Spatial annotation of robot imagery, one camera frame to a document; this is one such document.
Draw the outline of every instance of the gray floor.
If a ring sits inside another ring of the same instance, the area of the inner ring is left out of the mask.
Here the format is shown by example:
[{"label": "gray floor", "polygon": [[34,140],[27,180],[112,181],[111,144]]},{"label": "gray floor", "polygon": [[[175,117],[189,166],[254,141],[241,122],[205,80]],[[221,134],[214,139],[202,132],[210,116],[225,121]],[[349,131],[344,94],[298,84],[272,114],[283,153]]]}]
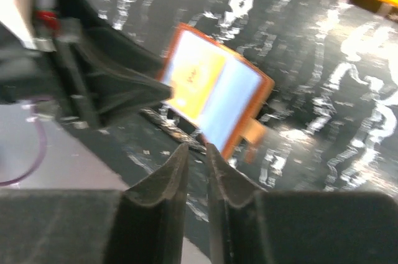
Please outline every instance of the gray floor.
[{"label": "gray floor", "polygon": [[[0,180],[21,175],[36,157],[39,145],[30,112],[22,105],[0,106]],[[94,154],[51,121],[43,122],[48,138],[47,154],[38,170],[12,188],[126,189],[120,177]],[[210,263],[188,240],[182,263]]]}]

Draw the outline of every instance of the yellow page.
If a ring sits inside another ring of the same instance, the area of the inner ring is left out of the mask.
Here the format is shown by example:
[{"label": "yellow page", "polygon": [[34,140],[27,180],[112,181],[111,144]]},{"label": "yellow page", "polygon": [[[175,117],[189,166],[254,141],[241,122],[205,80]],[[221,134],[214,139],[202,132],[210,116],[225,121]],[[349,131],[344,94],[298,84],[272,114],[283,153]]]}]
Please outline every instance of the yellow page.
[{"label": "yellow page", "polygon": [[213,49],[187,54],[172,73],[170,85],[173,98],[169,104],[194,123],[205,106],[225,60],[225,55]]}]

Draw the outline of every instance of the black plastic bracket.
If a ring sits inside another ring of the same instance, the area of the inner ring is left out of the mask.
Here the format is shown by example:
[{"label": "black plastic bracket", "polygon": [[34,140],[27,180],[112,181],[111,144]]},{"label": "black plastic bracket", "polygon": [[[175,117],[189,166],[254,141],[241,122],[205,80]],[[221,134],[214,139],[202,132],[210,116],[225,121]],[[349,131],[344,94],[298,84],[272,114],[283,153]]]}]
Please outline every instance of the black plastic bracket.
[{"label": "black plastic bracket", "polygon": [[[207,146],[212,264],[398,263],[380,193],[266,192]],[[179,264],[188,146],[127,190],[0,192],[2,263]]]},{"label": "black plastic bracket", "polygon": [[105,128],[170,98],[162,60],[100,19],[86,0],[55,0],[56,32],[35,17],[37,50],[0,30],[0,103],[54,99],[61,123]]}]

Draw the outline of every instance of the red object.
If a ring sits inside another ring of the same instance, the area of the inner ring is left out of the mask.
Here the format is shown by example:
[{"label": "red object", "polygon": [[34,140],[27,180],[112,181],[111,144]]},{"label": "red object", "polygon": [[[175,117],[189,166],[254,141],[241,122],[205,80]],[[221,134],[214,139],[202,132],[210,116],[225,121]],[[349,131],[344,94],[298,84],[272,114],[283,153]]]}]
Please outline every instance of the red object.
[{"label": "red object", "polygon": [[44,21],[44,24],[53,31],[58,31],[60,29],[57,16],[51,11],[37,11],[37,17]]}]

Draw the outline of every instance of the orange booklet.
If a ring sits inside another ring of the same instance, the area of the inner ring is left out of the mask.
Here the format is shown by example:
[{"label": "orange booklet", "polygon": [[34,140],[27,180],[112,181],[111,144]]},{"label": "orange booklet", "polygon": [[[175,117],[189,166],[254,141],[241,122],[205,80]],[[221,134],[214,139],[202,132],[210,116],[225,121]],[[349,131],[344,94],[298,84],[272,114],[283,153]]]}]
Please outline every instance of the orange booklet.
[{"label": "orange booklet", "polygon": [[211,48],[187,54],[171,76],[173,98],[168,103],[194,124],[226,61],[222,51]]}]

